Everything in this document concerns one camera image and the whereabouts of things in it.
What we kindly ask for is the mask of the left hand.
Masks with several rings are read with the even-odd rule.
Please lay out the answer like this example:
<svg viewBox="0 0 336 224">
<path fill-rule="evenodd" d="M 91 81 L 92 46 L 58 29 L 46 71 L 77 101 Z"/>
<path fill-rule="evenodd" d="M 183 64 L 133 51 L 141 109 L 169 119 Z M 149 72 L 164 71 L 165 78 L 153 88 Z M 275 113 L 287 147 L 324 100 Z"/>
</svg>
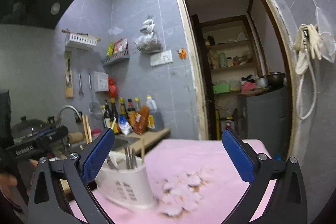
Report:
<svg viewBox="0 0 336 224">
<path fill-rule="evenodd" d="M 30 159 L 31 168 L 33 169 L 32 174 L 29 174 L 28 178 L 30 179 L 30 184 L 33 182 L 33 176 L 38 164 L 38 161 Z M 1 173 L 1 192 L 5 198 L 15 207 L 20 207 L 19 200 L 14 196 L 11 191 L 11 187 L 17 186 L 17 179 L 8 173 Z"/>
</svg>

